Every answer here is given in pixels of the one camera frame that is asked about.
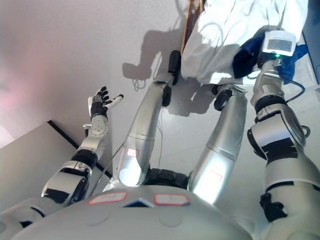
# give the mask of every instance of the red label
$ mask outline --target red label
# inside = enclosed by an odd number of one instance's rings
[[[129,157],[137,158],[139,156],[139,150],[134,148],[129,148],[126,154]]]

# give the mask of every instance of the blue cloth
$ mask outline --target blue cloth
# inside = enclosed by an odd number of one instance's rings
[[[257,64],[259,51],[264,38],[251,38],[246,41],[232,61],[233,74],[235,79],[243,78],[250,73]]]
[[[253,67],[258,60],[259,51],[263,42],[263,37],[251,38],[245,42],[240,51],[234,56],[232,68],[236,79],[245,77],[252,73]],[[307,45],[295,47],[292,56],[282,56],[282,65],[277,67],[279,76],[283,79],[283,84],[289,84],[295,75],[295,62],[308,53]]]

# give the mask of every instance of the robot finger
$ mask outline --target robot finger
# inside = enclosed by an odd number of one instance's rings
[[[103,106],[107,107],[108,109],[111,109],[115,107],[118,103],[120,103],[123,98],[124,96],[120,94],[116,96],[114,99],[107,101]]]

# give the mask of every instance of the floor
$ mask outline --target floor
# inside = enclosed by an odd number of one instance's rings
[[[7,0],[4,6],[3,128],[17,139],[53,120],[81,143],[82,124],[89,121],[87,98],[107,85],[111,97],[124,95],[108,113],[115,152],[153,76],[166,71],[171,51],[181,48],[187,1]],[[320,103],[308,56],[297,62],[295,79],[305,85],[306,93],[290,106],[301,124],[311,128],[305,151],[320,168]],[[244,87],[250,99],[253,86]],[[299,89],[288,85],[284,91],[290,97]],[[152,167],[189,174],[219,118],[213,101],[210,85],[179,80],[171,105],[159,118],[163,139],[158,131]],[[248,105],[246,130],[254,118]],[[267,223],[259,205],[265,164],[244,137],[233,174],[216,204],[249,226],[255,239]]]

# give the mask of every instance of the white panel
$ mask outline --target white panel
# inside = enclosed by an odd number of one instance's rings
[[[75,148],[45,123],[1,150],[0,207],[40,197],[51,176],[75,153]]]

